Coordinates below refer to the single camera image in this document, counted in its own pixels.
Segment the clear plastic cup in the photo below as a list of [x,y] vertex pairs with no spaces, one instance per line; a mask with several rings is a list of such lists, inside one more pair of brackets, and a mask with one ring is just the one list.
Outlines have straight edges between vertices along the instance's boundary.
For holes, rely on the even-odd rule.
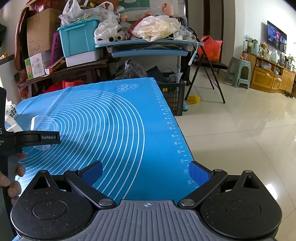
[[31,120],[32,131],[57,131],[58,124],[56,121],[47,115],[37,115]]

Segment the blue silicone baking mat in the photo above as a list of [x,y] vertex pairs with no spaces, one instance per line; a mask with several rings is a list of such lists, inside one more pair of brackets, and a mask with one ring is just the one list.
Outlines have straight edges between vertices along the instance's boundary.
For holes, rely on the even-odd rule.
[[[22,101],[17,123],[47,115],[61,143],[25,148],[23,193],[13,210],[20,240],[201,240],[196,212],[177,202],[198,185],[193,157],[156,81],[107,81]],[[71,191],[64,172],[102,162],[93,184],[115,201],[97,208]]]

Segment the green white cardboard box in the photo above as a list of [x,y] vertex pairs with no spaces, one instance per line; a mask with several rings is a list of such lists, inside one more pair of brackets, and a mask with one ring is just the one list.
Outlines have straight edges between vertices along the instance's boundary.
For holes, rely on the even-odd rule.
[[34,79],[46,74],[45,69],[51,65],[51,52],[41,52],[25,60],[28,79]]

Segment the yellow object on floor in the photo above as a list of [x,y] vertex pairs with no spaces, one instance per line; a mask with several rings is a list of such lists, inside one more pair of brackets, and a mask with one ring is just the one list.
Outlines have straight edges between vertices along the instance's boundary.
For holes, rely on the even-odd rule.
[[196,104],[196,103],[199,103],[201,100],[201,97],[199,97],[198,95],[189,95],[188,98],[187,98],[187,101],[190,103],[190,104]]

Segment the dark wooden table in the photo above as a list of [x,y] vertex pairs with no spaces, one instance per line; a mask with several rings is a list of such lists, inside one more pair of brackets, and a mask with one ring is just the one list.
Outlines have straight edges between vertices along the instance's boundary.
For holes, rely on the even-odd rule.
[[22,98],[30,98],[41,93],[62,89],[63,82],[67,82],[71,86],[79,83],[90,84],[106,80],[111,80],[108,60],[99,60],[66,67],[32,80],[26,79],[18,84],[18,89]]

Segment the black plastic crate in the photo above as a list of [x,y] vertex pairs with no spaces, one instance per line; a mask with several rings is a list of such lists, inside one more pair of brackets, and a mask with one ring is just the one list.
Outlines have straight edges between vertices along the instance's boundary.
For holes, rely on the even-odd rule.
[[182,116],[185,94],[185,83],[163,83],[157,82],[171,112],[174,116]]

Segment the white storage box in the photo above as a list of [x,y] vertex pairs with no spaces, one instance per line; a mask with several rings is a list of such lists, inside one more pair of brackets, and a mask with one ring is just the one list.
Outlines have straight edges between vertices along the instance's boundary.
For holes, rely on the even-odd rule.
[[102,50],[94,50],[94,51],[72,55],[72,56],[66,57],[65,59],[66,59],[67,67],[72,67],[80,64],[94,62],[99,60],[102,57],[103,57]]

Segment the green plastic stool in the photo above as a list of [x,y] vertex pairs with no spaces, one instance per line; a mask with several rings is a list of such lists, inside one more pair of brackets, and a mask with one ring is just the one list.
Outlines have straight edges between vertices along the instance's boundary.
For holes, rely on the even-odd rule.
[[226,82],[231,82],[233,87],[240,87],[241,84],[250,89],[251,64],[249,61],[232,57],[226,73]]

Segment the black folding chair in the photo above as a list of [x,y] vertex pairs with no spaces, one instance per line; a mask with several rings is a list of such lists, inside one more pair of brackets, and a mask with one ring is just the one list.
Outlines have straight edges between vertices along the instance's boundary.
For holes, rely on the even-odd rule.
[[221,63],[220,61],[216,61],[216,62],[210,61],[208,55],[205,52],[204,45],[202,45],[202,42],[198,38],[196,32],[190,27],[188,29],[193,33],[193,35],[196,37],[196,41],[197,41],[196,47],[193,47],[194,52],[193,52],[192,57],[189,61],[189,67],[194,65],[194,66],[196,66],[196,70],[194,72],[193,78],[187,82],[187,84],[189,85],[189,89],[187,91],[187,94],[185,95],[185,100],[186,101],[189,100],[189,95],[190,95],[190,92],[193,88],[197,74],[198,74],[200,68],[202,68],[206,74],[207,79],[210,82],[212,89],[214,90],[215,88],[217,88],[219,90],[222,102],[225,104],[226,100],[224,98],[222,88],[220,86],[220,83],[218,81],[216,74],[218,74],[220,70],[227,70],[228,66]]

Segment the large brown cardboard box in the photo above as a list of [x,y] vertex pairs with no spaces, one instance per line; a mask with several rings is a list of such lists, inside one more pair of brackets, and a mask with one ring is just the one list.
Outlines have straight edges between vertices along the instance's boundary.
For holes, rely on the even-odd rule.
[[27,44],[29,57],[51,50],[53,34],[60,27],[62,14],[58,9],[46,9],[27,20]]

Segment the teal plastic storage bin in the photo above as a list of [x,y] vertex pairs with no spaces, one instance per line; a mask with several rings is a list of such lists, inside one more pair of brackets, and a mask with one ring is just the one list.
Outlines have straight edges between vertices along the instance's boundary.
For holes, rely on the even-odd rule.
[[99,23],[97,18],[87,18],[59,27],[64,57],[94,51],[94,32]]

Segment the red plastic bag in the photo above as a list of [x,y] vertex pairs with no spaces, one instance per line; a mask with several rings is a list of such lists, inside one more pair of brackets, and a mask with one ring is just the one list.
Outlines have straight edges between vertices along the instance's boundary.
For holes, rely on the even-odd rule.
[[214,40],[211,36],[203,36],[200,40],[203,43],[203,49],[210,62],[219,62],[220,52],[223,41]]

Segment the blue study desk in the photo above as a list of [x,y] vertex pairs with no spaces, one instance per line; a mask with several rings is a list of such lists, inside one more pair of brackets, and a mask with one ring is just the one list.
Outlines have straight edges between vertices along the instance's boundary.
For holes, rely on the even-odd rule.
[[123,40],[95,44],[96,48],[106,48],[113,58],[134,56],[176,56],[177,72],[181,72],[181,58],[187,56],[193,48],[204,44],[196,40],[161,39],[148,42],[143,39]]

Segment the yellowish plastic bag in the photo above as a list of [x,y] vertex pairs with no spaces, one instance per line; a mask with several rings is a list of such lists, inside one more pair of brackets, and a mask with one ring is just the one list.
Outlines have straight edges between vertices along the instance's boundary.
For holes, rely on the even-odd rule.
[[164,39],[177,32],[181,24],[176,18],[167,15],[147,16],[143,18],[132,30],[132,35],[148,42]]

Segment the wall mounted television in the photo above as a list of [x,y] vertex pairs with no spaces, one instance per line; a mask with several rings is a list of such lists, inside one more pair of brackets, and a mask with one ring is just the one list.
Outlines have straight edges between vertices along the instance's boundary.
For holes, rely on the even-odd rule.
[[267,22],[267,43],[277,50],[286,53],[287,35],[271,22]]

